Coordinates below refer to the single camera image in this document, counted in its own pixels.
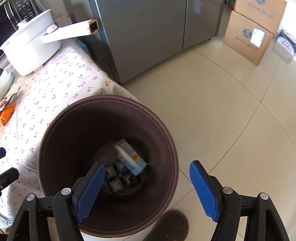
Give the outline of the white patterned bag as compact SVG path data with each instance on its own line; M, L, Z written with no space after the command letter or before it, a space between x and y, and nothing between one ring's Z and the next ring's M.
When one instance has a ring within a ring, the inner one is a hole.
M296 41L295 38L286 30L281 30L276 41L284 47L292 56L295 56Z

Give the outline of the upper cardboard box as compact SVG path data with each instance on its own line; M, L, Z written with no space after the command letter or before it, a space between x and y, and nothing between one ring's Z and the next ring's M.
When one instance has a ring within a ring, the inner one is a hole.
M286 6L287 1L285 0L237 0L234 11L275 34Z

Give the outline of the cherry print tablecloth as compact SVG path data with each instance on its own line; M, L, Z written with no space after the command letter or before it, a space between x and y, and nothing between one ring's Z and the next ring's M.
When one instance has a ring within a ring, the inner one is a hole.
M51 121L67 106L82 98L112 94L133 95L112 81L74 40L64 40L56 54L38 72L20 76L4 59L1 68L12 73L17 84L16 106L1 126L1 171L16 168L19 179L1 195L1 229L9 227L26 195L43 196L37 171L42 137Z

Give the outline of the grey refrigerator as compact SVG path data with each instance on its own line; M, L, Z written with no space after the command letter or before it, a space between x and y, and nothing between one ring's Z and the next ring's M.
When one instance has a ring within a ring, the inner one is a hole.
M91 57L124 84L218 35L224 1L65 1L72 22L98 21L82 38Z

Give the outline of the black microwave oven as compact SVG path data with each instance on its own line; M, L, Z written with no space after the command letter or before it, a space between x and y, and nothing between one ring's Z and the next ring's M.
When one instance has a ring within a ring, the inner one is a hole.
M45 7L39 1L33 0L9 0L1 1L0 34L1 45L18 30L18 23L27 22L45 11Z

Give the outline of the light blue milk carton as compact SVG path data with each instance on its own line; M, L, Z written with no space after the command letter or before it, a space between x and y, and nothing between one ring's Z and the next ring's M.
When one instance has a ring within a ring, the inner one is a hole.
M114 147L119 160L124 163L133 175L137 176L144 171L147 163L125 139L115 143Z

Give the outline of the orange peel with stem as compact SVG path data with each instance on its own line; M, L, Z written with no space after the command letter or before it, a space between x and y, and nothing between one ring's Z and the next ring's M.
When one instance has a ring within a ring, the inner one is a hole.
M5 107L1 111L0 121L1 121L2 126L5 126L7 124L7 122L9 121L11 115L13 114L13 112L15 110L15 105L16 105L15 102L10 103L7 107Z

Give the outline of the brown fuzzy slipper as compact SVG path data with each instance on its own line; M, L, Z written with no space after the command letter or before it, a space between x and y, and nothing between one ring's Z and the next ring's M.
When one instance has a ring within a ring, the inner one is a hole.
M189 233L188 219L178 210L167 211L145 236L145 241L184 241Z

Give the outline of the white electric cooking pot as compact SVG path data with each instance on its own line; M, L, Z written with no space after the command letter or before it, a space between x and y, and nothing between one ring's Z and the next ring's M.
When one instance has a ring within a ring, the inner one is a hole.
M43 66L60 49L62 40L94 35L98 29L96 19L58 27L48 9L28 22L21 21L1 50L19 75L26 76Z

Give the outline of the black plastic tray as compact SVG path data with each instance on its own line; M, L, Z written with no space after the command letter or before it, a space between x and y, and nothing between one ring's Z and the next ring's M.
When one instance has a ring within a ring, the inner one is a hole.
M135 176L119 159L105 165L102 190L111 195L128 195L138 190L142 177Z

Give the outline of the brown trash bin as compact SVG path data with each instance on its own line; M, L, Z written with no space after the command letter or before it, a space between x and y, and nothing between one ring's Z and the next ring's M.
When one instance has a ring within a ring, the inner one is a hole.
M163 122L126 97L99 95L61 111L47 128L38 156L46 196L74 185L94 163L105 180L79 227L95 237L133 235L168 208L178 182L175 144Z

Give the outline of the lower cardboard box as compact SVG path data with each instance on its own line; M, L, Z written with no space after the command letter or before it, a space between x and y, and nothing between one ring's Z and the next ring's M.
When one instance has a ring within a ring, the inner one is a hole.
M271 32L256 22L232 11L223 43L257 66L272 37Z

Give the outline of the cardboard box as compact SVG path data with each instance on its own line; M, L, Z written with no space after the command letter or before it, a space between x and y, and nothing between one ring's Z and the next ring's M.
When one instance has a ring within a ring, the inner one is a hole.
M237 0L234 11L275 34L286 6L287 1L285 0Z
M256 22L232 11L223 43L257 66L272 37L271 32Z

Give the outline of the white snack packet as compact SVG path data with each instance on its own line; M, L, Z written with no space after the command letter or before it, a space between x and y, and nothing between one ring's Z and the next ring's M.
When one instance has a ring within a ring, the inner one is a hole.
M9 104L16 102L18 93L13 93L12 95L7 95L1 101L1 110L5 109Z

